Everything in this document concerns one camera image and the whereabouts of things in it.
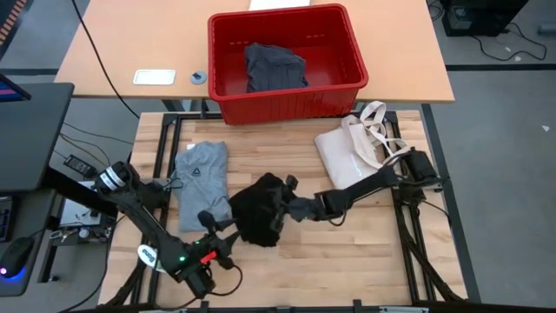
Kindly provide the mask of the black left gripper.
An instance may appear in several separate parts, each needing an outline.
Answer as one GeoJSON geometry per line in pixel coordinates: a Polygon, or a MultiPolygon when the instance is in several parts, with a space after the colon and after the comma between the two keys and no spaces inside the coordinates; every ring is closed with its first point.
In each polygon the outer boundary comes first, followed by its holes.
{"type": "MultiPolygon", "coordinates": [[[[216,221],[214,216],[206,210],[202,210],[198,214],[198,219],[209,233],[222,232],[235,223],[234,218],[216,221]]],[[[188,247],[189,258],[203,265],[209,265],[210,262],[216,261],[222,268],[232,269],[235,264],[230,256],[235,241],[240,235],[241,233],[236,231],[224,239],[219,237],[203,237],[188,247]]]]}

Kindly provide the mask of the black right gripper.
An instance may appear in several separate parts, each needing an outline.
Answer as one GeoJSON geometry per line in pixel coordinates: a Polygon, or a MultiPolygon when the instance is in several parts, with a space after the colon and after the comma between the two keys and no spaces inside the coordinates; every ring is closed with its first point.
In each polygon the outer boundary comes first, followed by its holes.
{"type": "MultiPolygon", "coordinates": [[[[298,180],[288,175],[285,182],[290,191],[295,191],[298,180]]],[[[345,214],[348,209],[348,194],[344,190],[327,190],[316,193],[314,198],[297,197],[288,203],[288,213],[297,222],[302,220],[328,221],[345,214]]],[[[280,204],[275,208],[269,228],[280,233],[284,224],[286,205],[280,204]]]]}

